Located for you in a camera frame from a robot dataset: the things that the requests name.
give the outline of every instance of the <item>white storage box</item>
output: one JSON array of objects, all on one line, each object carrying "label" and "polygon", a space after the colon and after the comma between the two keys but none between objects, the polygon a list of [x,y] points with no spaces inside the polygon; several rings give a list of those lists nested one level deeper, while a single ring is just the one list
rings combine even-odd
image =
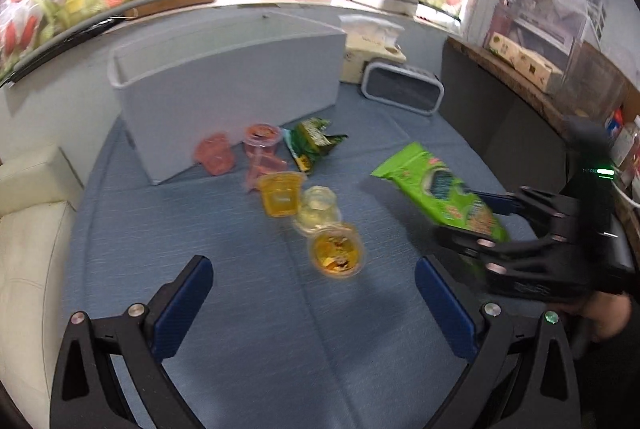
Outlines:
[{"label": "white storage box", "polygon": [[160,183],[194,164],[203,138],[242,140],[335,104],[345,33],[268,12],[210,19],[111,51],[111,85],[142,165]]}]

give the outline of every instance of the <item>plastic cup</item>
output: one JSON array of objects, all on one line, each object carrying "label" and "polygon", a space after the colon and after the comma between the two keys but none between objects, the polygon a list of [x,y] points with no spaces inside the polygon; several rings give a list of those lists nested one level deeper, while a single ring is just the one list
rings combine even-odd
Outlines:
[{"label": "plastic cup", "polygon": [[353,225],[328,225],[314,232],[308,241],[309,258],[323,274],[337,279],[356,275],[365,262],[366,251]]},{"label": "plastic cup", "polygon": [[303,173],[284,171],[260,176],[255,186],[262,194],[264,211],[272,218],[292,216],[298,211]]},{"label": "plastic cup", "polygon": [[287,170],[287,162],[276,155],[258,150],[255,155],[249,158],[249,170],[246,174],[244,187],[249,192],[256,188],[256,183],[260,176],[271,173],[279,173]]},{"label": "plastic cup", "polygon": [[316,185],[302,194],[293,225],[301,234],[310,235],[326,225],[340,223],[341,219],[334,192],[329,187]]},{"label": "plastic cup", "polygon": [[216,133],[204,139],[196,147],[193,157],[212,176],[228,173],[236,164],[226,133]]},{"label": "plastic cup", "polygon": [[269,124],[254,124],[244,132],[244,152],[252,157],[259,150],[263,153],[274,154],[282,140],[279,127]]}]

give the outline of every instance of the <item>blue gripper pad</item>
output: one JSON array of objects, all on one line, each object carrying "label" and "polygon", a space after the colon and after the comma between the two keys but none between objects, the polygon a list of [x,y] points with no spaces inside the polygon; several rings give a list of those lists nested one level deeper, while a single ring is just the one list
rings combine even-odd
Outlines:
[{"label": "blue gripper pad", "polygon": [[155,322],[151,353],[158,362],[178,351],[212,286],[213,267],[202,258]]},{"label": "blue gripper pad", "polygon": [[478,352],[476,326],[427,258],[415,264],[415,285],[456,357],[472,362]]}]

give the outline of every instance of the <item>sofa cushion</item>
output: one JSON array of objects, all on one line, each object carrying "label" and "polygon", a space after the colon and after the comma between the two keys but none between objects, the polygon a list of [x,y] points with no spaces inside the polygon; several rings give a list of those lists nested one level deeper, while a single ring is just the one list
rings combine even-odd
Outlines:
[{"label": "sofa cushion", "polygon": [[62,333],[58,313],[71,227],[67,202],[0,219],[0,380],[34,429],[49,427]]},{"label": "sofa cushion", "polygon": [[82,186],[54,145],[0,165],[0,216],[39,203],[69,202],[77,210],[81,199]]}]

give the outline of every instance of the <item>cable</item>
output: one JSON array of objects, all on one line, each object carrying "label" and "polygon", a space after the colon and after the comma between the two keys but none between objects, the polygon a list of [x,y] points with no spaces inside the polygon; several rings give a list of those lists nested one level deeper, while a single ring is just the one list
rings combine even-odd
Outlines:
[{"label": "cable", "polygon": [[626,203],[628,203],[629,205],[631,205],[633,208],[640,208],[640,203],[635,202],[634,200],[632,200],[631,198],[629,198],[622,189],[620,189],[620,187],[618,187],[615,183],[615,181],[611,182],[611,185],[614,186],[615,190],[618,191],[618,194],[620,194],[620,196],[622,196]]}]

